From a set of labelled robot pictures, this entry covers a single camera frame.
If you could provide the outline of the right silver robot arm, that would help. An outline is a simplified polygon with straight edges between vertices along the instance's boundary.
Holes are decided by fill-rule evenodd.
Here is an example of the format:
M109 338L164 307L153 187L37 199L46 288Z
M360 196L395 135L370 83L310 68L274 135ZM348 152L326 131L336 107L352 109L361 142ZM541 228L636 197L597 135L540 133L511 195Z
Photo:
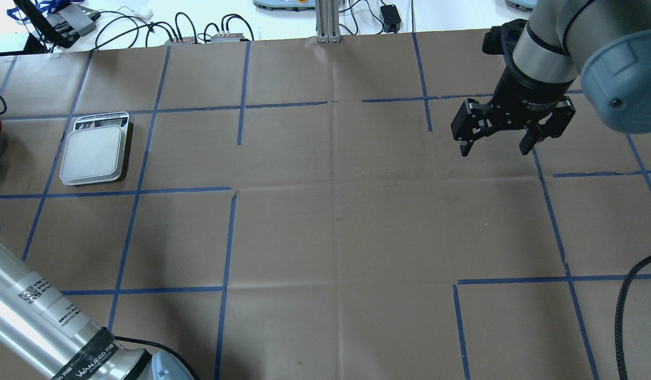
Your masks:
M651 1L538 1L527 20L493 26L482 52L505 68L492 98L465 99L451 122L464 157L500 131L525 132L523 155L561 137L576 113L567 96L576 79L606 127L651 133Z

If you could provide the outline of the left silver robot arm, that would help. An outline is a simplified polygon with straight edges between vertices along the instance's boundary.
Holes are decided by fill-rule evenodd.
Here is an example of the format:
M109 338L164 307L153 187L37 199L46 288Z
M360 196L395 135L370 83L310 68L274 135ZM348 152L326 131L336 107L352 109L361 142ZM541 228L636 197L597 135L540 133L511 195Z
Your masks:
M48 379L198 378L173 349L97 324L1 240L0 343Z

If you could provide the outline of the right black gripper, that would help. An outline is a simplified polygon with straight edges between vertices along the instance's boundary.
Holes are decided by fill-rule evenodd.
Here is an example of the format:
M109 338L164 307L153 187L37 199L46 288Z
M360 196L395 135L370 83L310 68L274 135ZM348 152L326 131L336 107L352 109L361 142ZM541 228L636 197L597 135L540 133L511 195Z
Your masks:
M506 68L489 101L468 97L451 121L451 136L460 143L461 156L467 157L477 140L500 131L525 130L519 143L522 155L547 137L561 137L576 114L567 96L573 82L542 82Z

